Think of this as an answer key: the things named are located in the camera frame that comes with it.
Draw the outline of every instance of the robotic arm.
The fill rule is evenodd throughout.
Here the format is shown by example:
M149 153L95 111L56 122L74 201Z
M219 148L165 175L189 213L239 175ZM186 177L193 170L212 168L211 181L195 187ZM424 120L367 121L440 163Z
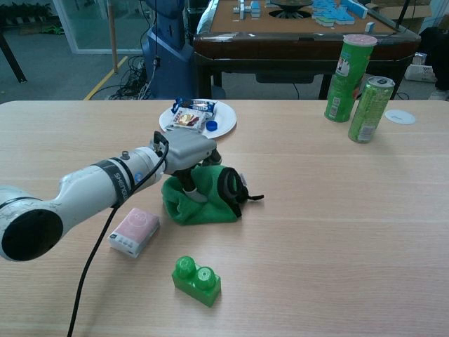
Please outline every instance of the robotic arm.
M157 165L168 143L165 160L142 186L138 183ZM123 151L65 176L59 195L42 201L12 186L0 186L0 255L26 261L49 251L75 225L102 210L120 206L134 192L157 183L163 173L178 177L193 200L207 198L196 191L190 171L203 161L219 164L214 140L187 129L154 133L148 147Z

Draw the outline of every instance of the green toy block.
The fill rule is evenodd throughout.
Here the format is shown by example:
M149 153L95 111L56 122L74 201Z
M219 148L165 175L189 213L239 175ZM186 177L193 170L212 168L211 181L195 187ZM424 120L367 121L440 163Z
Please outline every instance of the green toy block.
M171 277L175 287L211 307L222 289L220 276L209 267L197 265L190 256L176 261Z

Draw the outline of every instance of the white plate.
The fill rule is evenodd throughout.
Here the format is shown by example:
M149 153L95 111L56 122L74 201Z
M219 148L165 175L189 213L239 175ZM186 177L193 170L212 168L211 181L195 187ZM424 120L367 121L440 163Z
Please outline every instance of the white plate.
M162 130L167 131L166 127L172 122L172 119L173 113L171 112L171 107L169 107L166 111L162 112L159 117L159 125ZM206 126L204 126L202 134L207 138L217 138L230 132L237 122L236 112L228 106L228 104L217 101L217 104L215 104L215 117L213 120L217 122L218 128L215 131L207 131Z

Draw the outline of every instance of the green can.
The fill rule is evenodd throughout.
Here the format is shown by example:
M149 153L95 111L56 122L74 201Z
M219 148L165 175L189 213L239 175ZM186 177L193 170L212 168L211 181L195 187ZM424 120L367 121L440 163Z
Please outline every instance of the green can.
M375 37L346 35L337 69L330 83L328 105L324 115L331 121L347 121L358 95L361 79L377 43Z
M370 77L349 127L348 136L357 143L369 143L393 93L394 81L386 77Z

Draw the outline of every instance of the snack package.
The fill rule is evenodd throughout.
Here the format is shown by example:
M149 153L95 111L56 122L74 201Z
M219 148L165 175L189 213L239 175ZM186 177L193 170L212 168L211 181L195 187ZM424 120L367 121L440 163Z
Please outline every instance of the snack package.
M179 108L184 107L205 112L206 118L210 119L214 115L215 104L216 102L212 102L209 100L183 100L182 98L176 98L171 112L175 114L179 110Z
M206 113L199 110L193 110L186 107L179 107L173 116L171 124L174 128L190 128L201 130L206 120Z

